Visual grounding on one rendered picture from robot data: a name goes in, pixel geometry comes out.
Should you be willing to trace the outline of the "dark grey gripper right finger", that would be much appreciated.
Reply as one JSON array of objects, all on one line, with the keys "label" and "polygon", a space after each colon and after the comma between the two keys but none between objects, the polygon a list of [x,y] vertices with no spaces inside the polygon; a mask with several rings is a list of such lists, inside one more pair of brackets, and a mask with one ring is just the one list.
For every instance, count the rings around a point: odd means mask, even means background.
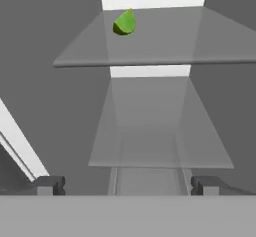
[{"label": "dark grey gripper right finger", "polygon": [[253,192],[233,187],[216,176],[192,176],[191,195],[253,195]]}]

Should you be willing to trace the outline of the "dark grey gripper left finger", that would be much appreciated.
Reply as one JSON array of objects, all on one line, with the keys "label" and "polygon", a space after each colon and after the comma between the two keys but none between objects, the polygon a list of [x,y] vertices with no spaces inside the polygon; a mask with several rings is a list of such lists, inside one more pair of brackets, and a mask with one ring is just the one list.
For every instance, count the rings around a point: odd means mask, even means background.
[{"label": "dark grey gripper left finger", "polygon": [[64,176],[40,176],[18,190],[8,190],[8,195],[56,196],[65,194]]}]

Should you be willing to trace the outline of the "white fridge door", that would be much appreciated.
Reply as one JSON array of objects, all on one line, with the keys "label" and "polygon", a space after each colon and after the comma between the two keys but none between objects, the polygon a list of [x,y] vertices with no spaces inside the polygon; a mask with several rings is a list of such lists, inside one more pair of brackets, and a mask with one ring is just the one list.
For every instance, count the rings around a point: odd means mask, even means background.
[{"label": "white fridge door", "polygon": [[49,173],[0,99],[0,144],[30,181]]}]

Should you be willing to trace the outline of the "grey fridge drawer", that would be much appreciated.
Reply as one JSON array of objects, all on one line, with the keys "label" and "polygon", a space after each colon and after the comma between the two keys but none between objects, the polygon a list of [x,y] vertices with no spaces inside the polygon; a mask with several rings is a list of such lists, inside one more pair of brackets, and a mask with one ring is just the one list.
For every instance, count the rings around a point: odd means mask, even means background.
[{"label": "grey fridge drawer", "polygon": [[111,169],[110,196],[187,196],[191,192],[190,169]]}]

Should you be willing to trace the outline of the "green lemon wedge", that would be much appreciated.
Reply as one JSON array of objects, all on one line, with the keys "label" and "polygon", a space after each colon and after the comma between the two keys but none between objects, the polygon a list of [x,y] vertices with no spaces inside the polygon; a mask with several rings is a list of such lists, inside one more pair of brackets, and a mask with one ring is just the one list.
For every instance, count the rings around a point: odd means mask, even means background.
[{"label": "green lemon wedge", "polygon": [[113,32],[118,35],[129,35],[135,31],[136,18],[132,8],[124,11],[113,22]]}]

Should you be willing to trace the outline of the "grey glass fridge shelf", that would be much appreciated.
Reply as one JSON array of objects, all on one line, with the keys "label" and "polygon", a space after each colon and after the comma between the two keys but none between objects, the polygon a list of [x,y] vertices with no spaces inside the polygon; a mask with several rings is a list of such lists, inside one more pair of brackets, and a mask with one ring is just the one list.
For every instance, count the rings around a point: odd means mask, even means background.
[{"label": "grey glass fridge shelf", "polygon": [[112,79],[89,164],[163,169],[234,167],[188,77]]},{"label": "grey glass fridge shelf", "polygon": [[55,59],[65,67],[256,62],[256,31],[206,7],[136,9],[135,31],[113,32],[119,10],[101,12]]}]

